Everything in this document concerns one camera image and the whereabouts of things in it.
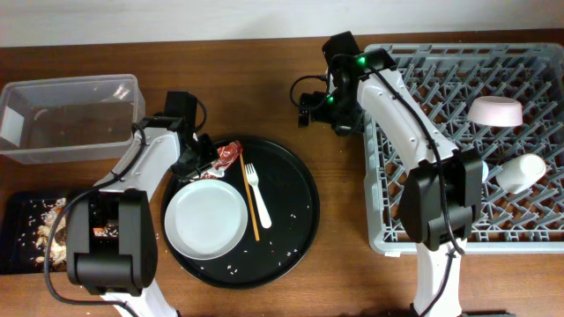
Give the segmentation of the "white round plate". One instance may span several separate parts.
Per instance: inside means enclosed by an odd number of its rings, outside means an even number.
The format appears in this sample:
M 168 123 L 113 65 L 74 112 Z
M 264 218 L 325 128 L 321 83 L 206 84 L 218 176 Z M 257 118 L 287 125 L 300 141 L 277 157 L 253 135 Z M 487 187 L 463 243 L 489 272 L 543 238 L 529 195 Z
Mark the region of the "white round plate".
M 191 183 L 176 192 L 164 216 L 172 248 L 193 260 L 227 254 L 247 230 L 248 209 L 240 192 L 218 180 Z

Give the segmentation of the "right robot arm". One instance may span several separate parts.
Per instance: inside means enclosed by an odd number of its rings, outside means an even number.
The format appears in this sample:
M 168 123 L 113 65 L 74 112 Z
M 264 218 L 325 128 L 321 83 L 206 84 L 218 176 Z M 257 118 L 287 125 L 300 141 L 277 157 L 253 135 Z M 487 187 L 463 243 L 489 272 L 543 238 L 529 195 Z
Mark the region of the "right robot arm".
M 464 247 L 479 219 L 483 161 L 444 136 L 409 93 L 397 64 L 382 49 L 361 51 L 351 32 L 322 47 L 323 92 L 304 93 L 294 105 L 299 124 L 328 123 L 338 136 L 376 121 L 406 172 L 397 207 L 416 245 L 418 282 L 413 316 L 460 316 L 459 281 Z

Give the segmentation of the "rice and food scraps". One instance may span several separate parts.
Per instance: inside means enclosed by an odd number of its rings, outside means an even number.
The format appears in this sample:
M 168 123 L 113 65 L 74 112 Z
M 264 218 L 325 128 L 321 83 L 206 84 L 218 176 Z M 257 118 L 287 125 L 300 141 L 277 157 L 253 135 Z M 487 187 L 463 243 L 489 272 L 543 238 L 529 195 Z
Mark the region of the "rice and food scraps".
M 31 233 L 21 233 L 19 244 L 22 247 L 30 247 L 39 255 L 29 257 L 31 263 L 43 269 L 45 262 L 45 247 L 48 245 L 48 237 L 58 215 L 64 210 L 65 198 L 41 199 L 39 202 L 31 201 L 33 215 L 28 216 L 24 222 Z M 55 229 L 54 238 L 49 249 L 49 265 L 54 271 L 66 269 L 66 220 L 63 217 Z

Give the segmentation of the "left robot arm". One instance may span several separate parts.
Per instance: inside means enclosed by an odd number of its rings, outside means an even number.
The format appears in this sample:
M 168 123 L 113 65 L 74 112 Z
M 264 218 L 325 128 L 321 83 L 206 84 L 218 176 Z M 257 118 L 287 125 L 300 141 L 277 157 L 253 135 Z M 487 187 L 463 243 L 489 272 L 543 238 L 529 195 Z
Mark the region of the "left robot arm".
M 110 173 L 65 207 L 66 271 L 92 306 L 123 316 L 176 316 L 156 280 L 158 247 L 150 201 L 162 178 L 201 176 L 218 153 L 198 132 L 204 104 L 189 92 L 167 93 L 165 107 L 132 125 L 133 142 Z

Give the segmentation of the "white tissue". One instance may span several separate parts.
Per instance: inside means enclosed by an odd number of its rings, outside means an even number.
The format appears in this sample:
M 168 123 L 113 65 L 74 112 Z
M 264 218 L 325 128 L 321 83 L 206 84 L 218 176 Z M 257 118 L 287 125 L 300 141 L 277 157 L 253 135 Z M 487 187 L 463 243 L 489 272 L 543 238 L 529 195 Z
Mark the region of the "white tissue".
M 197 173 L 193 177 L 193 180 L 208 180 L 208 179 L 216 180 L 223 177 L 224 177 L 224 173 L 220 169 L 212 166 L 201 173 Z

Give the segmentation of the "pink bowl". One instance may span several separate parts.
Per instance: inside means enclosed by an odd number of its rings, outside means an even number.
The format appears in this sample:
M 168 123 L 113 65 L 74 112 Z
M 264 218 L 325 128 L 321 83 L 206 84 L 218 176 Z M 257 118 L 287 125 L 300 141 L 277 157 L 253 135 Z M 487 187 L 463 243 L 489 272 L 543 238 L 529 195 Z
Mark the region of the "pink bowl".
M 467 118 L 480 125 L 516 127 L 523 124 L 523 106 L 511 98 L 483 96 L 471 103 Z

